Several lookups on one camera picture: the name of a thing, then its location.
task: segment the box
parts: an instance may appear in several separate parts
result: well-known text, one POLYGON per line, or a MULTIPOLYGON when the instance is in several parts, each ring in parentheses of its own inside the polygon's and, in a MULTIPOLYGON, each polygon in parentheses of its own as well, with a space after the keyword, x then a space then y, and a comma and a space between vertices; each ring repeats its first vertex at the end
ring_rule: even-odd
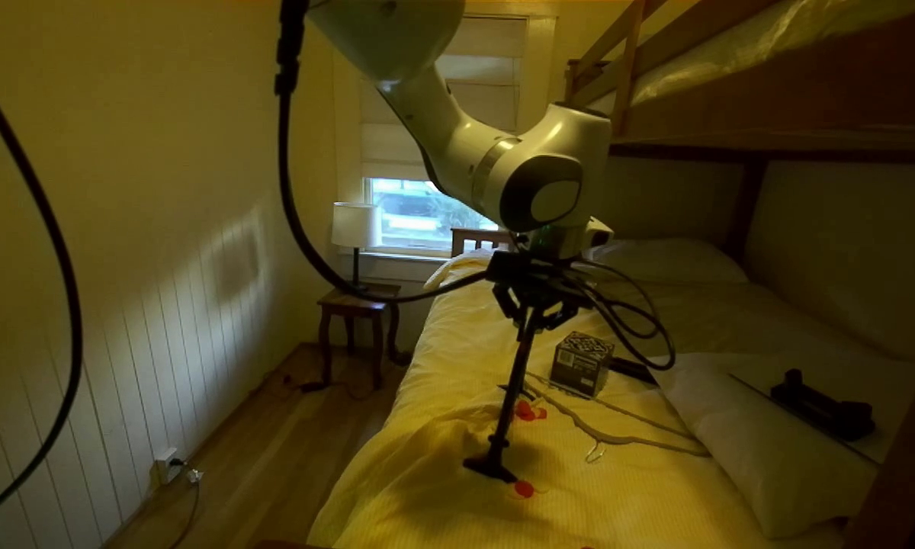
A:
POLYGON ((549 381, 586 397, 596 397, 607 381, 614 344, 573 332, 556 346, 549 381))

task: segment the electrical outlet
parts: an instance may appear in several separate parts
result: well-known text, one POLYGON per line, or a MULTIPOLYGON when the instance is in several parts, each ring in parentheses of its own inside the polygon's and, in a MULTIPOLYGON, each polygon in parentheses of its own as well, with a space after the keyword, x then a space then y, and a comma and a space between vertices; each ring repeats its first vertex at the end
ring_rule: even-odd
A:
POLYGON ((176 475, 179 475, 179 472, 183 470, 182 465, 172 464, 172 460, 179 458, 179 451, 176 448, 168 448, 167 451, 162 452, 156 456, 155 472, 156 480, 161 484, 169 484, 176 478, 176 475))

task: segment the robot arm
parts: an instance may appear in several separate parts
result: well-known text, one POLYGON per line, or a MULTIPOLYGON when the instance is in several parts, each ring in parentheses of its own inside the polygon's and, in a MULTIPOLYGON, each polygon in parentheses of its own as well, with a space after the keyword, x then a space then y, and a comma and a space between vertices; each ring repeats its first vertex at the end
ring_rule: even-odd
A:
POLYGON ((308 11, 359 67, 422 150, 437 189, 516 233, 551 259, 610 239, 590 220, 610 120, 552 104, 513 136, 465 114, 434 66, 464 14, 461 0, 333 0, 308 11))

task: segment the window blind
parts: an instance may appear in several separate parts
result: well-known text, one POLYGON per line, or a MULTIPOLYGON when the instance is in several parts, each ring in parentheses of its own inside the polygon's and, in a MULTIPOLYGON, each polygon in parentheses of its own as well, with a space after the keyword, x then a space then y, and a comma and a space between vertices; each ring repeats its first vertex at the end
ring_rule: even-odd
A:
MULTIPOLYGON (((458 25, 437 70, 454 100, 468 115, 517 133, 521 61, 525 52, 524 18, 465 17, 458 25)), ((364 178, 425 181, 419 147, 373 84, 359 81, 364 178)))

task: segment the lamp shade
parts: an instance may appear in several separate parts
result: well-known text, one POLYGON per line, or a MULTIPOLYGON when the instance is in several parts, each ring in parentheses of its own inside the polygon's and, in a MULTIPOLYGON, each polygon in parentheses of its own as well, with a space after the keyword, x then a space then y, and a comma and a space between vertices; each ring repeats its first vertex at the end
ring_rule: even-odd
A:
POLYGON ((333 203, 332 243, 336 246, 379 246, 381 229, 380 206, 356 202, 333 203))

